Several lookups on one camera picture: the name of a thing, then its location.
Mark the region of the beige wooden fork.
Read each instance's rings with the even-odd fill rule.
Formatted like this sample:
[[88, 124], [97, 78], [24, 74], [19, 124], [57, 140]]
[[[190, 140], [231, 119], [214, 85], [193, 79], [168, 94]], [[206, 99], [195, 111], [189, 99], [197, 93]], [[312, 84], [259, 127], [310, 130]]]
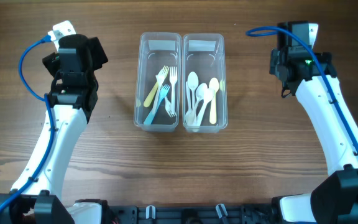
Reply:
[[163, 68], [156, 75], [157, 81], [156, 81], [154, 87], [151, 89], [151, 91], [147, 95], [146, 99], [144, 100], [144, 104], [143, 104], [144, 107], [149, 107], [151, 105], [153, 97], [156, 95], [158, 88], [162, 85], [164, 79], [167, 76], [168, 71], [169, 71], [169, 67], [164, 65]]

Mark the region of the yellow plastic spoon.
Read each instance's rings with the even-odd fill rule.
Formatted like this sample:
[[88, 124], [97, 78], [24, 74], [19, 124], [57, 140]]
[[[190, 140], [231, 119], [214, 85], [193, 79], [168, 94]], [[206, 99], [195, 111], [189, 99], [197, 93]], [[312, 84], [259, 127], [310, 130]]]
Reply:
[[216, 114], [216, 93], [219, 91], [219, 81], [217, 78], [212, 78], [209, 82], [209, 89], [213, 92], [213, 98], [211, 100], [211, 107], [209, 113], [209, 122], [211, 124], [216, 124], [217, 114]]

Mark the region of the white thick-handled spoon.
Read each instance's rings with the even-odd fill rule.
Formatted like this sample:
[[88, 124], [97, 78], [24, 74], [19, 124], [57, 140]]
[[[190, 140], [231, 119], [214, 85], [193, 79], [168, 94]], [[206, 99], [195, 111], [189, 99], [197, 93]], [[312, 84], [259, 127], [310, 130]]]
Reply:
[[204, 112], [206, 110], [207, 104], [213, 99], [214, 91], [210, 88], [207, 88], [204, 91], [203, 95], [203, 104], [202, 107], [197, 115], [196, 125], [201, 126], [201, 122], [203, 120]]

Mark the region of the white slim spoon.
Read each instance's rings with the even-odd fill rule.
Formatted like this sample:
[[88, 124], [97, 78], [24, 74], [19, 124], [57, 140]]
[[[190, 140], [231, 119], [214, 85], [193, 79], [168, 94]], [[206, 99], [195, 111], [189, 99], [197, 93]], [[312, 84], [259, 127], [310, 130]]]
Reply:
[[185, 120], [187, 125], [194, 126], [196, 123], [196, 110], [198, 108], [198, 104], [204, 98], [204, 91], [208, 89], [207, 84], [202, 83], [198, 86], [195, 92], [196, 101], [195, 104], [192, 106], [192, 109], [188, 115], [185, 116]]

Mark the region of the white slim plastic fork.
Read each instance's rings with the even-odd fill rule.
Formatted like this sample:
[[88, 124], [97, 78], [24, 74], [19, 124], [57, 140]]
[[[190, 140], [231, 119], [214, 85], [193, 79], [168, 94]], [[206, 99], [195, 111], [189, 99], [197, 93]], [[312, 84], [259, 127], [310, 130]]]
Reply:
[[169, 117], [175, 117], [176, 116], [176, 112], [172, 112], [171, 111], [171, 102], [168, 100], [167, 97], [164, 98], [165, 100], [165, 111], [167, 112], [167, 114], [169, 115]]

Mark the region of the white small spoon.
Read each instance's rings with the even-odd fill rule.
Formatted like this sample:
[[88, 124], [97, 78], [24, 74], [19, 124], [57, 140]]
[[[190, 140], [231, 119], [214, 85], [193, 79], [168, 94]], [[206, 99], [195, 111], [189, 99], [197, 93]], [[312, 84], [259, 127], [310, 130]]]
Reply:
[[195, 96], [195, 93], [196, 93], [196, 89], [199, 85], [199, 80], [198, 80], [198, 76], [195, 72], [190, 72], [189, 75], [188, 75], [188, 87], [189, 89], [191, 90], [191, 105], [192, 105], [192, 108], [195, 107], [195, 103], [196, 103], [196, 96]]

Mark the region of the thin clear plastic fork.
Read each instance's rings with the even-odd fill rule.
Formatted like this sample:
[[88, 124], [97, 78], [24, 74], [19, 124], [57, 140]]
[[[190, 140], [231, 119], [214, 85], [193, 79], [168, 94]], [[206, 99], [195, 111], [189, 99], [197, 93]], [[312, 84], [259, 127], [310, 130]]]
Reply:
[[159, 99], [159, 94], [160, 94], [160, 89], [161, 89], [161, 86], [165, 80], [165, 76], [168, 72], [168, 67], [165, 65], [161, 71], [158, 73], [158, 75], [156, 75], [156, 79], [157, 79], [157, 92], [156, 92], [156, 96], [155, 96], [155, 99], [154, 99], [154, 105], [153, 105], [153, 108], [152, 108], [152, 113], [155, 114], [156, 113], [156, 110], [157, 110], [157, 103], [158, 103], [158, 99]]

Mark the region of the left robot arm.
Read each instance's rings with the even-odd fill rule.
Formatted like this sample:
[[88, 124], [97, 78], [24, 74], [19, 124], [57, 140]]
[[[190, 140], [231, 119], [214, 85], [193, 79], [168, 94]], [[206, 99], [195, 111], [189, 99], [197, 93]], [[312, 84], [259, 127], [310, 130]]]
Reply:
[[79, 200], [69, 208], [61, 202], [71, 155], [98, 100], [94, 73], [108, 58], [97, 37], [72, 34], [58, 44], [42, 60], [53, 77], [41, 97], [44, 126], [24, 171], [0, 194], [0, 223], [105, 223], [111, 215], [105, 200]]

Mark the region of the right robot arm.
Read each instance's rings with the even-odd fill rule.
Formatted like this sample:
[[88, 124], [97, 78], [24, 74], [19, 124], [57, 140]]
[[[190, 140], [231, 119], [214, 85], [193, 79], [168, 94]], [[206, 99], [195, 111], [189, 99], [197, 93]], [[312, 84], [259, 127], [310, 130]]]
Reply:
[[323, 148], [328, 178], [308, 194], [275, 197], [282, 223], [358, 223], [358, 127], [341, 94], [331, 54], [273, 49], [270, 73], [305, 109]]

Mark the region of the left clear plastic container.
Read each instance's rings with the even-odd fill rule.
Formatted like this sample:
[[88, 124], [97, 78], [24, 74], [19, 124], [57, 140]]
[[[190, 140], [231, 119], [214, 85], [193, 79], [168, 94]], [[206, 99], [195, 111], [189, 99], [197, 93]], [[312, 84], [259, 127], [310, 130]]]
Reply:
[[[180, 65], [181, 65], [181, 36], [169, 32], [145, 32], [141, 35], [139, 45], [139, 59], [137, 69], [137, 83], [135, 92], [134, 124], [144, 131], [172, 132], [179, 122], [180, 109]], [[166, 65], [169, 67], [167, 76], [161, 87], [168, 84], [170, 90], [167, 94], [171, 102], [172, 86], [170, 84], [170, 67], [176, 66], [178, 80], [175, 85], [175, 117], [169, 117], [165, 111], [165, 100], [163, 99], [155, 115], [152, 124], [145, 125], [144, 121], [152, 111], [154, 99], [149, 107], [144, 107], [144, 100], [154, 87], [156, 75]]]

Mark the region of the clear plastic container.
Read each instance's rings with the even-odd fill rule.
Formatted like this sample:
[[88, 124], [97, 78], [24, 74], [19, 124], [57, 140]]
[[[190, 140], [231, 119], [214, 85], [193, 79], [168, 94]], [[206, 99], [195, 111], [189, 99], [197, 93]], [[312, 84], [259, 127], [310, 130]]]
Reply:
[[[169, 32], [145, 32], [141, 35], [139, 45], [139, 59], [137, 69], [137, 83], [135, 92], [134, 124], [144, 131], [172, 132], [179, 122], [180, 109], [180, 65], [181, 65], [181, 36]], [[168, 84], [170, 90], [167, 94], [171, 102], [172, 86], [170, 84], [170, 67], [176, 66], [178, 80], [175, 85], [175, 117], [169, 117], [165, 111], [165, 100], [163, 99], [155, 115], [152, 124], [145, 125], [144, 121], [152, 111], [154, 99], [149, 107], [144, 107], [144, 100], [154, 87], [156, 75], [166, 65], [169, 67], [167, 76], [161, 87]]]
[[186, 86], [188, 75], [195, 72], [199, 84], [209, 85], [212, 78], [219, 81], [219, 91], [216, 93], [216, 124], [209, 122], [211, 104], [208, 103], [204, 112], [201, 126], [182, 123], [189, 133], [218, 133], [228, 124], [227, 90], [226, 90], [226, 61], [224, 37], [221, 34], [187, 34], [183, 38], [182, 48], [182, 112], [188, 114], [191, 105], [191, 90]]

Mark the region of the right clear plastic container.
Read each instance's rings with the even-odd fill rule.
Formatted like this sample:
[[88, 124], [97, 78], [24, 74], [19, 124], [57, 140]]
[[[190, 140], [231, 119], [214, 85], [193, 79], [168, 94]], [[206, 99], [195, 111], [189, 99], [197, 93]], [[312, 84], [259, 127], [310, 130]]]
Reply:
[[188, 75], [195, 72], [199, 84], [209, 85], [212, 78], [219, 81], [219, 91], [216, 93], [216, 124], [209, 122], [211, 104], [208, 103], [204, 112], [201, 126], [182, 123], [189, 133], [218, 133], [228, 124], [227, 90], [226, 90], [226, 61], [224, 37], [221, 34], [187, 34], [183, 38], [182, 48], [182, 112], [188, 114], [191, 105], [191, 90], [186, 86]]

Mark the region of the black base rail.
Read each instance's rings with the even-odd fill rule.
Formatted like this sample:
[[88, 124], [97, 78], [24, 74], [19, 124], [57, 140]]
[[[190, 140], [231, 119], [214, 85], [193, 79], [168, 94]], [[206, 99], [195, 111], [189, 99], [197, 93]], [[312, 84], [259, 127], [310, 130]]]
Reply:
[[186, 224], [186, 223], [273, 223], [269, 204], [245, 204], [241, 206], [199, 207], [147, 207], [111, 206], [112, 223], [128, 224]]

